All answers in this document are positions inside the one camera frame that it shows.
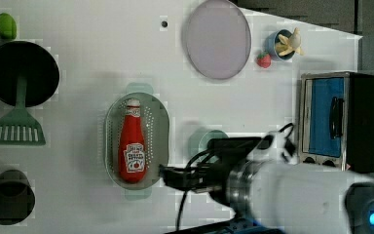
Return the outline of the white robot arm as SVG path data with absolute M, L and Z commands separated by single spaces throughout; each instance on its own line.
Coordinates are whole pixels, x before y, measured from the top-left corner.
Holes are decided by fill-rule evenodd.
M 374 234 L 374 178 L 294 163 L 284 133 L 214 138 L 183 168 L 161 166 L 168 187 L 207 193 L 278 234 Z

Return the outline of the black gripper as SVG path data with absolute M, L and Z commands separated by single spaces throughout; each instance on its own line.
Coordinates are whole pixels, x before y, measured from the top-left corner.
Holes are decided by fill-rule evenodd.
M 180 191 L 208 192 L 225 188 L 227 177 L 262 141 L 261 137 L 229 137 L 212 139 L 204 159 L 184 168 L 159 166 L 159 175 L 166 186 Z

